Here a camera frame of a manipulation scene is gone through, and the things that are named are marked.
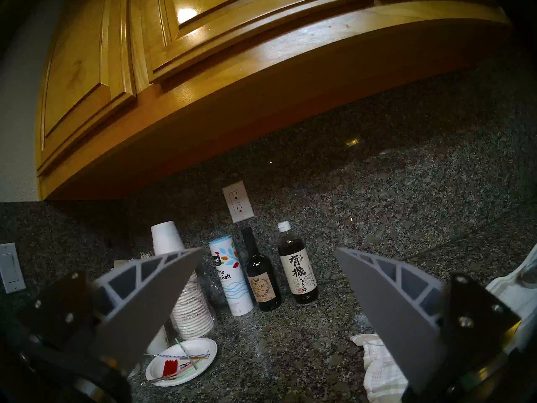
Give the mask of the gray left gripper left finger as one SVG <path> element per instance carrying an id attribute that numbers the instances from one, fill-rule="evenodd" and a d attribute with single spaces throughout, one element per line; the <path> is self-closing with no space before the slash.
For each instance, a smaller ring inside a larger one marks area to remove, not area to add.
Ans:
<path id="1" fill-rule="evenodd" d="M 66 274 L 19 312 L 23 353 L 73 372 L 129 372 L 203 255 L 191 248 L 134 260 L 94 281 L 82 269 Z"/>

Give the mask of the gray left gripper right finger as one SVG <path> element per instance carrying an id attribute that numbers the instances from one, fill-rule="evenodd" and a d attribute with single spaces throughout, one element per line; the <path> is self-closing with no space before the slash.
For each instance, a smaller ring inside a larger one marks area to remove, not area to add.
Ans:
<path id="1" fill-rule="evenodd" d="M 520 316 L 463 272 L 447 284 L 408 263 L 337 248 L 357 301 L 408 381 L 405 394 L 475 394 L 508 362 Z"/>

